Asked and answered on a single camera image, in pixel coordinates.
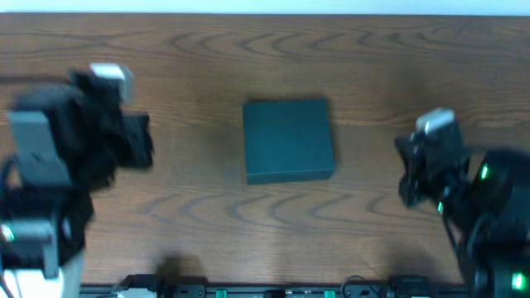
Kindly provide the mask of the dark green lidded box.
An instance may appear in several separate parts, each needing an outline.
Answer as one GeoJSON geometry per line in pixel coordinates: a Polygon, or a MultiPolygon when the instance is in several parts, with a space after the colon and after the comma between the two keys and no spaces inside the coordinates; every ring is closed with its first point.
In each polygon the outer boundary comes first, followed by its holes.
{"type": "Polygon", "coordinates": [[[335,173],[326,99],[246,103],[242,116],[249,185],[328,180],[335,173]]]}

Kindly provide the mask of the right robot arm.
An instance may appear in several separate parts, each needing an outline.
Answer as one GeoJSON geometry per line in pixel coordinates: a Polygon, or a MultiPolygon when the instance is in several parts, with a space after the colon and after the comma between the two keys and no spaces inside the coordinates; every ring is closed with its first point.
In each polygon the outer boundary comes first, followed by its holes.
{"type": "Polygon", "coordinates": [[[473,297],[529,295],[529,154],[511,147],[476,148],[458,123],[395,139],[404,165],[398,192],[408,208],[438,208],[460,273],[473,297]]]}

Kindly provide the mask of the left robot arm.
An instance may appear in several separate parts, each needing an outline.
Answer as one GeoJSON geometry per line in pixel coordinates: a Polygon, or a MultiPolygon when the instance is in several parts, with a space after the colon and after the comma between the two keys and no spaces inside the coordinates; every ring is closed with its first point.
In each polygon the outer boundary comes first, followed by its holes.
{"type": "Polygon", "coordinates": [[[95,63],[13,99],[16,152],[1,164],[2,296],[80,294],[91,195],[118,169],[153,163],[148,115],[123,111],[133,81],[126,67],[95,63]]]}

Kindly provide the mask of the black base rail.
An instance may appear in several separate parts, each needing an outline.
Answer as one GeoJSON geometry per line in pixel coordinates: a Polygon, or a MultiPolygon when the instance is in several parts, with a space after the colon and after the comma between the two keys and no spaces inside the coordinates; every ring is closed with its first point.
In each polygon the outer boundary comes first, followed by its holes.
{"type": "Polygon", "coordinates": [[[425,276],[392,276],[370,281],[349,276],[340,284],[234,284],[200,278],[170,282],[161,276],[130,275],[117,285],[84,285],[79,296],[154,298],[347,298],[347,297],[467,297],[464,286],[438,284],[425,276]]]}

